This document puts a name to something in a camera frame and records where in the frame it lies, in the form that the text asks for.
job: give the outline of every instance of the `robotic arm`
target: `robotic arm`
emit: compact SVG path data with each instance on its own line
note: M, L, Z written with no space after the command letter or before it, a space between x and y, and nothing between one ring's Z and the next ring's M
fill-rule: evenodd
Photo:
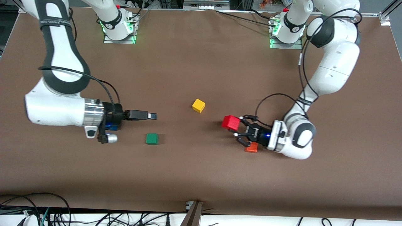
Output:
M293 0L292 8L288 14L292 12L295 6L299 12L303 12L300 10L302 8L300 5L303 5L303 8L307 9L310 8L308 6L310 2L308 0L302 4L298 0ZM354 0L315 0L314 2L318 9L322 10L326 15L332 15L346 8L355 8L358 10L360 6L359 1L351 6L351 2L356 2ZM354 17L355 15L356 12L354 11L345 11L337 14L337 16L348 17ZM306 17L299 16L299 18L302 18L301 22L298 23L300 24L299 27L301 25L304 27ZM251 142L256 142L269 150L295 159L306 159L311 155L316 128L305 116L305 113L319 96L334 93L344 86L354 69L360 53L357 26L349 19L327 18L326 16L320 16L314 19L307 29L307 38L316 47L323 48L324 57L318 69L309 80L309 85L304 87L297 101L282 121L275 120L272 129L270 129L256 123L258 118L252 115L245 115L239 118L230 117L230 119L227 116L226 119L231 120L230 123L224 120L222 126L234 133L237 141L245 147L251 146ZM300 34L297 33L303 29L300 28L300 30L294 32L295 34L291 34L291 27L288 27L286 23L281 24L281 26L278 38L282 38L283 35L282 40L287 41L287 43L297 41L300 37ZM245 133L237 132L240 122L246 126Z
M112 0L102 2L105 5L113 3ZM95 138L99 130L98 141L105 144L117 141L116 135L105 133L106 125L118 126L122 120L157 118L156 114L146 111L124 111L119 103L82 98L80 92L89 84L90 71L74 42L68 0L23 0L23 3L27 12L39 20L47 53L44 66L48 70L42 71L43 77L25 95L26 113L31 122L40 125L83 126L87 138ZM99 16L106 15L108 10L111 15L117 14L120 18L123 14L115 6L96 10ZM123 34L119 27L122 27L119 23L113 23L110 34Z

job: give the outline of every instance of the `cable connector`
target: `cable connector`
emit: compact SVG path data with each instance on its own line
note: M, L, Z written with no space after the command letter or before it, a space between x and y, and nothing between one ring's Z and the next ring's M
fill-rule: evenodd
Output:
M169 217L169 214L166 216L166 226L170 226L170 217Z
M128 110L125 112L127 114L127 118L124 118L124 120L128 121L139 121L147 119L156 120L158 118L158 114L148 113L147 111Z

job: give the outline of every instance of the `orange block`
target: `orange block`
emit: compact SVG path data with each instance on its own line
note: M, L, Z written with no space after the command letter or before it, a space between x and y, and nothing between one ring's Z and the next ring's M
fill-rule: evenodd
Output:
M251 142L251 146L246 148L244 151L245 152L250 152L250 153L256 153L258 148L258 143L256 142Z

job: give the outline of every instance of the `white floor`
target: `white floor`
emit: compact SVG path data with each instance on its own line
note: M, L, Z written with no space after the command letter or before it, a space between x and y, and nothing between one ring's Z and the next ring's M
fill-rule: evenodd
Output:
M105 214L72 214L72 221L92 222L100 220ZM150 214L144 218L143 222L150 220L160 214ZM140 218L141 214L129 214L130 224L133 225ZM24 215L2 215L0 216L0 226L17 226L24 218ZM171 214L170 225L180 226L185 214ZM298 217L271 217L271 216L228 216L228 215L204 215L201 217L200 226L297 226ZM68 215L63 215L63 220L68 221ZM127 214L119 217L119 220L128 222ZM352 219L329 219L333 226L351 226ZM99 226L106 226L109 220L104 220ZM166 217L161 217L152 221L159 226L165 226ZM83 224L71 223L71 226L94 226L96 223ZM30 216L24 223L24 226L37 226L38 222L35 217ZM123 224L113 223L111 226L122 226ZM322 226L321 218L303 218L300 226ZM402 221L385 221L385 220L357 220L355 226L402 226Z

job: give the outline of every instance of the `white robot link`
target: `white robot link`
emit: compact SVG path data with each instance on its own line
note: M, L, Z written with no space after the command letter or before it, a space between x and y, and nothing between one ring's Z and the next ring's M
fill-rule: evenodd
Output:
M117 142L115 134L106 129L117 127L122 120L156 119L157 115L146 111L126 110L113 99L105 85L90 75L88 65L79 54L72 34L68 0L22 0L27 12L39 20L46 45L46 58L42 78L25 95L28 119L40 125L84 127L87 138L95 138L102 144ZM124 39L129 35L127 22L132 16L124 9L118 10L113 0L85 0L97 12L105 32L112 39ZM82 98L80 92L93 79L107 90L110 102Z
M359 10L359 1L315 0L314 3L316 8L327 16L314 19L309 24L306 35L313 45L323 48L323 59L293 107L282 121L273 122L272 129L255 123L258 119L256 116L240 117L240 121L246 126L246 132L231 132L246 147L250 146L251 142L257 142L285 156L307 159L312 153L316 128L306 117L306 112L319 96L340 90L356 65L360 53L360 38L352 18L357 12L347 9ZM311 0L293 0L289 12L280 14L282 23L276 33L278 39L284 43L296 42L302 35L312 9Z

